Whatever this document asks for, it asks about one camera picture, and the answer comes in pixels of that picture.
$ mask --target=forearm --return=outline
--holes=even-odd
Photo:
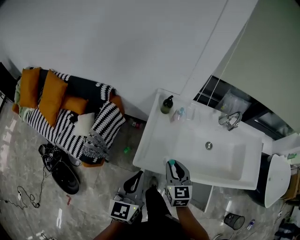
[[[107,228],[105,228],[94,240],[113,240],[124,230],[126,224],[113,221]]]
[[[180,224],[189,238],[195,240],[209,240],[207,232],[188,207],[177,207],[176,211]]]

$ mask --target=small bottle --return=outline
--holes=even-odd
[[[247,229],[247,230],[250,230],[250,229],[253,227],[254,223],[255,223],[255,219],[252,219],[251,222],[249,223],[249,225],[248,225],[248,227],[247,227],[246,229]]]
[[[185,121],[187,119],[186,111],[184,110],[184,107],[181,107],[180,109],[177,109],[173,116],[171,117],[171,122],[174,121]]]
[[[171,95],[170,97],[168,97],[167,99],[164,100],[160,111],[163,114],[168,114],[171,110],[171,108],[173,107],[173,101],[172,101],[173,95]]]

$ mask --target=drain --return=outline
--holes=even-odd
[[[211,142],[207,142],[205,144],[205,147],[206,147],[207,150],[211,150],[212,149],[212,143]]]

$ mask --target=black cable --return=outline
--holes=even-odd
[[[15,204],[14,202],[11,202],[10,200],[5,200],[5,199],[0,199],[0,201],[4,201],[5,203],[10,203],[11,205],[14,205],[16,207],[19,207],[20,209],[24,209],[24,208],[28,208],[28,206],[24,203],[24,200],[23,200],[23,197],[22,197],[22,193],[19,189],[22,189],[24,191],[24,193],[27,195],[27,197],[29,198],[30,200],[30,203],[32,204],[32,206],[34,208],[39,208],[40,206],[40,202],[41,202],[41,196],[42,196],[42,192],[43,192],[43,183],[44,183],[44,180],[45,178],[49,177],[51,174],[49,174],[48,176],[46,175],[46,172],[45,172],[45,166],[43,167],[43,180],[41,182],[41,192],[39,194],[39,200],[37,203],[35,203],[35,197],[33,194],[30,194],[28,195],[28,193],[26,192],[26,190],[22,187],[22,186],[18,186],[17,187],[17,191],[18,191],[18,194],[21,196],[21,200],[22,200],[22,203],[24,206],[20,206],[19,204]]]
[[[56,238],[47,238],[46,236],[45,236],[45,234],[41,234],[41,236],[44,238],[44,239],[46,239],[46,240],[57,240]]]

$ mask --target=plastic bag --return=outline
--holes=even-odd
[[[215,109],[230,115],[236,112],[244,113],[250,105],[250,102],[232,94],[229,89]]]

